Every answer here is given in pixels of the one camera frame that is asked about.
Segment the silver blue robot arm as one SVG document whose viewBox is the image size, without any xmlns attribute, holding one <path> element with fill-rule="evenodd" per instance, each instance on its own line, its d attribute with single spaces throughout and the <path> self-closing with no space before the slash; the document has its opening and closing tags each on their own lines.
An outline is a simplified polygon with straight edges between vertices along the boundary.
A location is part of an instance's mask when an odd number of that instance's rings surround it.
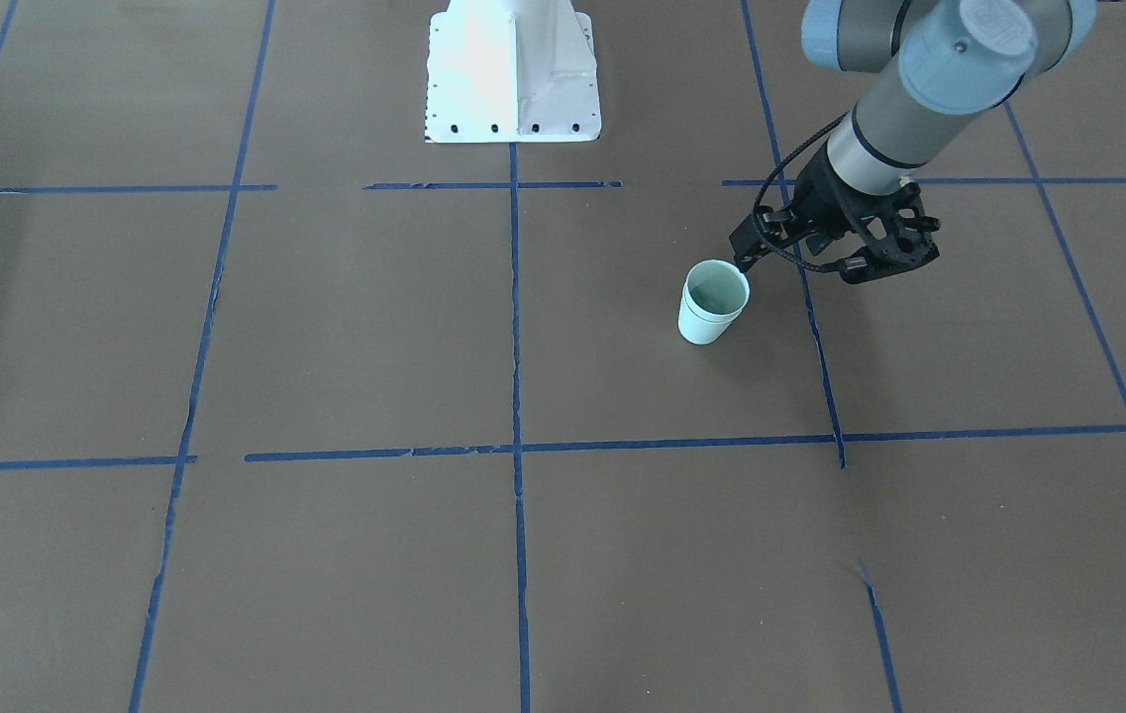
<svg viewBox="0 0 1126 713">
<path fill-rule="evenodd" d="M 915 172 L 1061 66 L 1096 15 L 1093 1 L 811 1 L 804 57 L 874 81 L 803 142 L 810 158 L 781 208 L 756 198 L 730 237 L 736 269 L 775 255 L 861 284 L 933 261 L 940 223 L 924 211 Z"/>
</svg>

